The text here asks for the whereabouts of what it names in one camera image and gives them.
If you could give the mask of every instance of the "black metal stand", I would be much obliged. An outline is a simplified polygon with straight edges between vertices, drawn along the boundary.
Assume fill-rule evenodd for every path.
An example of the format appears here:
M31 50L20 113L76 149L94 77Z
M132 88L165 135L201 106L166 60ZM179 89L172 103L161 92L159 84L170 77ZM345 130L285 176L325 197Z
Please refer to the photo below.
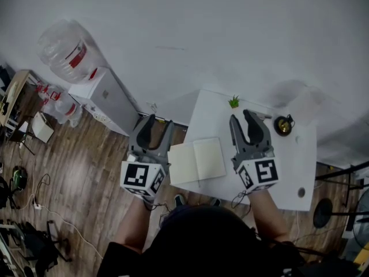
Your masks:
M344 207L347 207L350 191L357 190L357 189L364 189L365 187L369 186L369 184L366 184L366 185L364 185L364 184L361 184L361 185L351 184L351 174L354 173L355 171L358 171L360 169L364 169L364 168L367 168L367 167L369 167L369 161L364 162L364 163L359 164L359 165L356 165L356 166L352 166L348 169L343 169L343 170L340 170L340 171L336 171L335 173L328 173L328 174L324 174L324 175L319 175L319 176L315 177L315 180L316 181L325 181L325 182L328 182L328 183L331 183L331 184L338 184L338 185L348 186L347 192L346 192L346 200L345 200L345 203L343 204ZM348 183L328 180L329 178L339 177L340 175L344 175L344 174L348 174Z
M332 216L341 216L341 215L369 215L369 211L363 212L332 212L333 204L332 201L328 198L324 198L319 201L317 207L314 211L314 217L312 222L314 227L320 229L326 226Z

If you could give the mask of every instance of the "person's right arm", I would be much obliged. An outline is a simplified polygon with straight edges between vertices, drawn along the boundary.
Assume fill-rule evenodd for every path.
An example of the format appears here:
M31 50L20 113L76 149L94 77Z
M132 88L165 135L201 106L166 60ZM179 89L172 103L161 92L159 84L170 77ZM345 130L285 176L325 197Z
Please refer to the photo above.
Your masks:
M281 211L277 208L268 190L248 195L260 236L278 242L290 241L289 231Z

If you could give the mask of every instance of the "white marker cube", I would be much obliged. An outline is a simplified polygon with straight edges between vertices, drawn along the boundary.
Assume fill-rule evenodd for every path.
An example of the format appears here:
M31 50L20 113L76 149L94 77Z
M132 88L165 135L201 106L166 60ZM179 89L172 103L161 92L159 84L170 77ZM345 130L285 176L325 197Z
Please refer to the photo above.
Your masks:
M132 194L154 197L164 178L160 164L122 161L121 187Z
M247 193L267 189L278 183L279 165L275 157L244 160L237 169Z

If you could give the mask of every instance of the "forearm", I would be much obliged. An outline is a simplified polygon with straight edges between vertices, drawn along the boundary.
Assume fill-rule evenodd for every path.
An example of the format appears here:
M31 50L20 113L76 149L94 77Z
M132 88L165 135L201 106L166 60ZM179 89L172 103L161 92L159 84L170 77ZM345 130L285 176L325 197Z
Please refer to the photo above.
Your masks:
M131 206L119 225L114 242L142 253L148 235L150 214L144 202L134 196Z
M258 232L261 236L277 241L290 241L289 231L281 211L275 205L268 190L248 195Z

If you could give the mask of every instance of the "person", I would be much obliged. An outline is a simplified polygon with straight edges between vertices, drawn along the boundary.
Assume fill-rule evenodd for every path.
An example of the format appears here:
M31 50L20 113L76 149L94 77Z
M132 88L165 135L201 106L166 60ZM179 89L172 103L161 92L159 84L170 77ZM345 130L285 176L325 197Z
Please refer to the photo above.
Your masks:
M222 208L220 200L189 207L179 194L174 199L176 208L144 252L150 208L135 197L108 246L98 276L281 277L302 265L304 260L290 242L286 222L268 190L248 197L258 235L264 240L232 211Z

